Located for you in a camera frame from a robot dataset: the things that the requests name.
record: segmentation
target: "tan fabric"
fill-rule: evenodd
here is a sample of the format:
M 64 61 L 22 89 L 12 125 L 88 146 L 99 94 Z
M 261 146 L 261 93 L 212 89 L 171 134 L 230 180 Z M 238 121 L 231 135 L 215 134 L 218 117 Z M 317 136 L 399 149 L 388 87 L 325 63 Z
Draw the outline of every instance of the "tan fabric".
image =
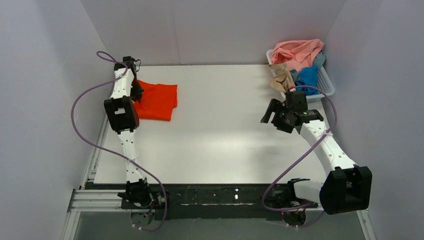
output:
M 270 64 L 268 67 L 274 70 L 277 74 L 269 82 L 269 85 L 271 85 L 273 89 L 285 93 L 289 91 L 289 88 L 295 86 L 295 82 L 293 81 L 292 74 L 287 68 L 286 62 L 280 64 Z

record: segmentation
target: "white plastic basket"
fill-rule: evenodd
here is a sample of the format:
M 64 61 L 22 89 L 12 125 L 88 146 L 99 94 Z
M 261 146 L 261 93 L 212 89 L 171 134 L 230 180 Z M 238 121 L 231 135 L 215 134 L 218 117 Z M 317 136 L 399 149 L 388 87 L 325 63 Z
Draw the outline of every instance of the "white plastic basket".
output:
M 268 59 L 269 64 L 273 64 L 271 62 L 271 54 L 273 53 L 273 51 L 274 51 L 273 49 L 266 51 L 266 58 Z M 271 70 L 272 75 L 275 77 L 277 75 L 276 72 L 272 69 L 270 69 L 270 70 Z M 321 69 L 318 71 L 317 88 L 320 89 L 321 91 L 323 91 L 328 96 L 331 96 L 331 95 L 334 94 L 333 84 L 331 83 L 330 78 L 327 75 L 327 72 L 324 69 L 324 67 L 321 67 Z M 284 99 L 286 99 L 284 92 L 281 92 L 281 95 Z M 322 95 L 322 94 L 310 95 L 310 96 L 306 96 L 306 101 L 308 103 L 316 102 L 316 101 L 319 101 L 320 99 L 322 99 L 323 97 L 324 97 L 324 95 Z

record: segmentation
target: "white tabletop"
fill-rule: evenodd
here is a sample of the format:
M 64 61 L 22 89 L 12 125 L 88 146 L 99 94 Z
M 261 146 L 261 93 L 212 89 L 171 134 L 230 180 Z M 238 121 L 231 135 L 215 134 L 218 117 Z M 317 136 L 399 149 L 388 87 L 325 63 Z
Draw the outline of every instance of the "white tabletop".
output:
M 144 66 L 137 76 L 153 84 L 178 84 L 172 120 L 141 119 L 136 130 L 138 162 L 164 184 L 271 183 L 310 147 L 296 130 L 289 134 L 260 123 L 270 100 L 282 98 L 268 84 L 272 75 L 266 65 Z M 308 107 L 326 119 L 320 101 Z M 110 127 L 103 146 L 122 153 Z M 311 153 L 280 182 L 324 182 L 325 177 Z M 94 183 L 125 179 L 123 159 L 102 152 Z

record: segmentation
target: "orange cloth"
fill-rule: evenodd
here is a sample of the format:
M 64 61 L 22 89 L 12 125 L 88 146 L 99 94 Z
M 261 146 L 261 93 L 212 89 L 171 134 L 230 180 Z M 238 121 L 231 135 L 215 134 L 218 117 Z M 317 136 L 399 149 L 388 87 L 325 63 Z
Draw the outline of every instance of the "orange cloth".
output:
M 140 119 L 170 121 L 173 109 L 177 106 L 177 86 L 150 84 L 138 80 L 144 90 L 141 101 L 134 103 Z
M 296 69 L 300 72 L 303 68 L 312 67 L 315 57 L 323 47 L 324 43 L 319 39 L 283 41 L 275 46 L 270 58 L 272 64 L 287 62 L 289 70 Z

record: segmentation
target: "clothing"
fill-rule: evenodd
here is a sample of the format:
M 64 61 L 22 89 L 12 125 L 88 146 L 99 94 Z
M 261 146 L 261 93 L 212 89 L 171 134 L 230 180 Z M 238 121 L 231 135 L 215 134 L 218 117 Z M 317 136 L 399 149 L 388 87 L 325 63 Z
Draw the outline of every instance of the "clothing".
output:
M 289 70 L 296 70 L 297 72 L 302 71 L 304 68 L 309 67 L 309 66 L 305 66 L 302 63 L 296 61 L 296 60 L 289 60 L 286 61 L 287 63 L 287 68 Z
M 312 65 L 317 66 L 318 70 L 320 70 L 323 67 L 325 61 L 326 55 L 323 53 L 323 51 L 320 51 L 313 60 Z
M 308 86 L 317 87 L 317 83 L 318 83 L 318 67 L 317 66 L 305 67 L 301 72 L 299 72 L 299 76 L 300 76 L 300 80 L 294 83 L 296 86 L 308 85 Z M 306 96 L 319 94 L 317 90 L 312 89 L 310 87 L 297 88 L 296 90 L 304 91 Z
M 270 64 L 268 67 L 276 73 L 276 76 L 269 82 L 269 85 L 271 85 L 273 89 L 285 93 L 289 91 L 289 88 L 295 86 L 292 75 L 287 68 L 287 63 Z
M 273 64 L 282 64 L 287 61 L 296 61 L 301 65 L 288 64 L 289 70 L 296 69 L 300 72 L 302 67 L 312 67 L 315 57 L 323 49 L 324 43 L 319 39 L 294 40 L 278 43 L 270 58 Z
M 144 90 L 141 101 L 134 103 L 140 119 L 170 121 L 177 106 L 177 85 L 150 84 L 138 80 Z
M 293 79 L 294 83 L 301 80 L 301 76 L 299 76 L 299 72 L 296 71 L 296 69 L 290 70 L 291 78 Z

